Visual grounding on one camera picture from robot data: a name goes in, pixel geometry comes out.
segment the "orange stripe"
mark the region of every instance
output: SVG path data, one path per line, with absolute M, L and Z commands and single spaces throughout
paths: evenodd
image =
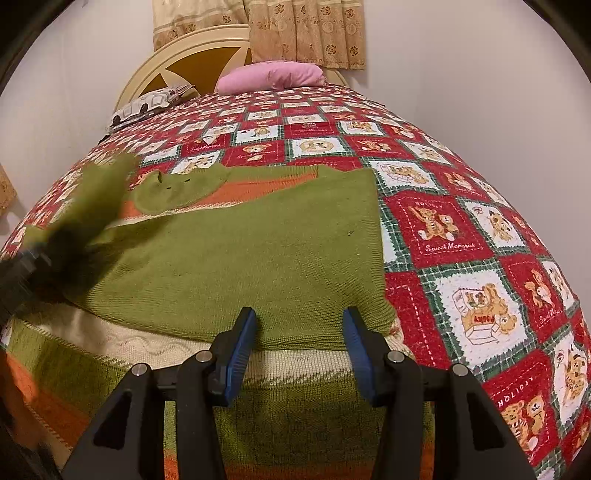
M 59 435 L 68 447 L 73 447 L 90 419 L 54 394 L 39 386 L 27 369 L 8 354 L 8 365 L 25 401 Z
M 76 445 L 88 426 L 90 419 L 74 407 L 66 404 L 44 388 L 39 388 L 27 369 L 12 355 L 7 355 L 8 365 L 17 387 L 22 391 L 25 401 L 59 435 L 69 448 Z M 434 445 L 423 444 L 420 480 L 433 477 Z M 229 480 L 358 480 L 371 476 L 373 464 L 362 465 L 322 465 L 308 467 L 272 467 L 259 465 L 229 465 L 226 473 Z M 165 480 L 178 480 L 176 455 L 165 453 Z
M 255 200 L 277 190 L 288 189 L 315 178 L 316 173 L 307 173 L 283 179 L 228 182 L 195 205 L 248 202 L 249 200 Z
M 300 183 L 314 180 L 315 178 L 316 173 L 306 173 L 283 179 L 226 182 L 208 197 L 182 208 L 190 210 L 191 207 L 197 206 L 201 207 L 207 205 L 219 205 L 220 203 L 248 202 L 250 200 L 264 197 L 277 190 L 288 189 L 299 185 Z M 144 214 L 134 205 L 133 201 L 127 200 L 123 202 L 120 218 L 130 219 L 141 217 L 143 215 Z

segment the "curtain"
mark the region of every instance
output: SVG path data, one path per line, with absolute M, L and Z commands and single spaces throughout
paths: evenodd
M 246 24 L 242 0 L 152 0 L 154 51 L 185 33 L 224 24 Z
M 244 0 L 252 61 L 365 68 L 362 0 Z
M 17 191 L 0 165 L 0 215 L 6 211 L 16 196 Z

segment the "pink pillow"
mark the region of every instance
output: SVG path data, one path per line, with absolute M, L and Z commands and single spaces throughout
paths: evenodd
M 244 65 L 217 81 L 215 92 L 220 95 L 285 90 L 294 87 L 321 87 L 322 69 L 313 63 L 273 60 Z

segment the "headboard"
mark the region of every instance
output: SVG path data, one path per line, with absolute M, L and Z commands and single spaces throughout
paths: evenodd
M 248 25 L 220 25 L 197 30 L 166 44 L 134 73 L 119 95 L 115 110 L 144 93 L 172 85 L 191 84 L 204 95 L 217 79 L 252 63 Z M 348 86 L 333 69 L 323 69 L 330 83 Z

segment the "bedspread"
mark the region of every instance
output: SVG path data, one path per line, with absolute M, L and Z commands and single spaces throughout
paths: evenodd
M 142 158 L 131 188 L 153 170 L 186 174 L 215 162 L 372 169 L 385 296 L 398 316 L 387 337 L 391 347 L 404 349 L 404 342 L 431 367 L 466 364 L 539 478 L 558 479 L 586 441 L 590 338 L 560 268 L 500 192 L 386 107 L 338 86 L 206 95 L 177 106 L 108 138 L 74 165 L 12 233 L 3 254 L 19 248 L 25 225 L 47 226 L 67 209 L 86 162 L 107 162 L 120 150 Z M 158 368 L 207 346 L 71 310 L 42 305 L 4 334 L 21 387 L 68 446 L 130 365 Z M 44 364 L 48 352 L 62 377 Z M 94 376 L 72 385 L 63 378 L 72 365 Z M 358 398 L 346 353 L 255 352 L 236 403 L 217 413 L 230 476 L 369 476 L 382 413 Z

